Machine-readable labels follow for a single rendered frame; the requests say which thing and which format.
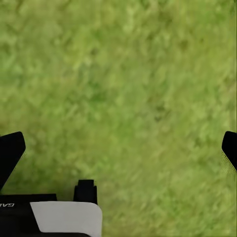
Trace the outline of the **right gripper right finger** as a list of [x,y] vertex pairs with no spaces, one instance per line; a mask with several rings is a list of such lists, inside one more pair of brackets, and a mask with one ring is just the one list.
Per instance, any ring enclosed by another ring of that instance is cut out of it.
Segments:
[[237,170],[237,133],[226,131],[223,141],[222,150]]

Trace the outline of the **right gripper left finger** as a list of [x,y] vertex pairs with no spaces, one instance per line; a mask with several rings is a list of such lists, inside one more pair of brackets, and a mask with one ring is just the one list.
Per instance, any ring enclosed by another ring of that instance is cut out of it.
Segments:
[[20,131],[0,137],[0,191],[25,150],[25,139]]

